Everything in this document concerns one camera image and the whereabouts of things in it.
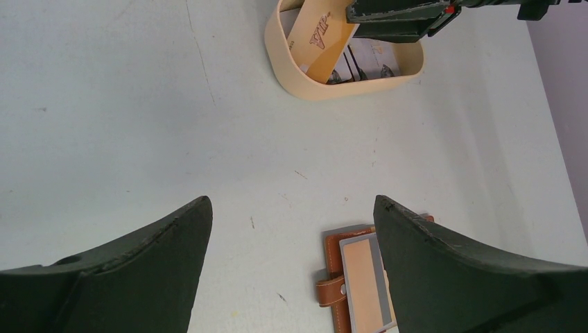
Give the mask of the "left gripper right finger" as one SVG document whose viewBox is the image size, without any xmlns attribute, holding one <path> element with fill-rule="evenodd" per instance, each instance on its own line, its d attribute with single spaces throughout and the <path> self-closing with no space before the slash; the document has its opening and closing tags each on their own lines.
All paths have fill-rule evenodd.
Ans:
<svg viewBox="0 0 588 333">
<path fill-rule="evenodd" d="M 378 195 L 374 224 L 400 332 L 586 332 L 587 269 L 510 253 Z"/>
</svg>

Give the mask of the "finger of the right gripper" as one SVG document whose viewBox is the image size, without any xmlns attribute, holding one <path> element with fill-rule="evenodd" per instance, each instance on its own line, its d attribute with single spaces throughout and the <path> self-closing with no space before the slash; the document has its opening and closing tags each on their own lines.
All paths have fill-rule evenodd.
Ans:
<svg viewBox="0 0 588 333">
<path fill-rule="evenodd" d="M 358 26 L 354 38 L 367 38 L 397 44 L 415 43 L 423 37 L 434 36 L 451 21 L 453 18 L 363 23 Z"/>
<path fill-rule="evenodd" d="M 426 22 L 437 19 L 452 4 L 446 0 L 357 0 L 345 9 L 355 24 Z"/>
</svg>

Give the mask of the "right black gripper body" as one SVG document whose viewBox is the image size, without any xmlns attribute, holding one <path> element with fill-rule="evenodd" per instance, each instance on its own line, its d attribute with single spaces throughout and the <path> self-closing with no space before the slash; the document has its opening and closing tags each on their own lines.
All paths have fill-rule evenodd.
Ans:
<svg viewBox="0 0 588 333">
<path fill-rule="evenodd" d="M 456 0 L 454 6 L 481 8 L 484 6 L 519 6 L 517 19 L 521 21 L 539 21 L 551 6 L 558 6 L 561 0 Z"/>
</svg>

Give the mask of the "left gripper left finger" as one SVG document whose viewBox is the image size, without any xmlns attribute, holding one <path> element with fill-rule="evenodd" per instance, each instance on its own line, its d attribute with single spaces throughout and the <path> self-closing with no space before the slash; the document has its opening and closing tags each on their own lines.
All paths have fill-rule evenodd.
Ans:
<svg viewBox="0 0 588 333">
<path fill-rule="evenodd" d="M 2 332 L 186 332 L 213 210 L 201 196 L 49 266 L 1 272 Z"/>
</svg>

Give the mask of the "beige oval tray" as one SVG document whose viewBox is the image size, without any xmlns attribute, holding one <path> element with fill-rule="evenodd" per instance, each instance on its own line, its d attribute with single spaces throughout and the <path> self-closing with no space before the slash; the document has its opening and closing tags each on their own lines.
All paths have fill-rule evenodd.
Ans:
<svg viewBox="0 0 588 333">
<path fill-rule="evenodd" d="M 338 99 L 391 90 L 422 73 L 425 65 L 424 48 L 421 42 L 416 42 L 392 45 L 401 70 L 400 76 L 336 85 L 321 84 L 310 79 L 291 57 L 279 16 L 281 11 L 299 8 L 301 5 L 301 1 L 278 1 L 264 32 L 265 47 L 275 77 L 289 94 L 307 101 Z"/>
</svg>

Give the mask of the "gold credit card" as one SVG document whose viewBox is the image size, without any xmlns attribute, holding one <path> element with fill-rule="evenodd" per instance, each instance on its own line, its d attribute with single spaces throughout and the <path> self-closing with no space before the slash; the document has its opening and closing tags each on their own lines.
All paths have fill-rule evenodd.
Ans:
<svg viewBox="0 0 588 333">
<path fill-rule="evenodd" d="M 295 64 L 310 79 L 325 84 L 358 25 L 347 21 L 352 0 L 306 0 L 287 42 Z"/>
</svg>

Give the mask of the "silver VIP credit card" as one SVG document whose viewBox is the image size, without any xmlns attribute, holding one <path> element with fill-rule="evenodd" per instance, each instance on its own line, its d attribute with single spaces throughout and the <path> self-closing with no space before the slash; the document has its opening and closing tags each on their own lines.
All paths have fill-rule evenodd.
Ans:
<svg viewBox="0 0 588 333">
<path fill-rule="evenodd" d="M 279 16 L 286 39 L 301 8 L 282 11 Z M 401 70 L 392 44 L 367 38 L 351 37 L 340 55 L 327 85 L 392 78 Z"/>
</svg>

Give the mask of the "brown leather card holder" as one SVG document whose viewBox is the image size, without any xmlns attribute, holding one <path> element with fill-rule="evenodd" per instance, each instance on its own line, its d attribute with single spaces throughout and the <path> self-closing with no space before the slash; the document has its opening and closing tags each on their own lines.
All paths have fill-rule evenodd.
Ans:
<svg viewBox="0 0 588 333">
<path fill-rule="evenodd" d="M 347 303 L 340 241 L 365 234 L 376 234 L 373 225 L 355 225 L 327 232 L 324 237 L 327 278 L 316 282 L 315 294 L 320 307 L 330 308 L 334 331 L 353 332 Z M 397 332 L 396 326 L 387 332 Z"/>
</svg>

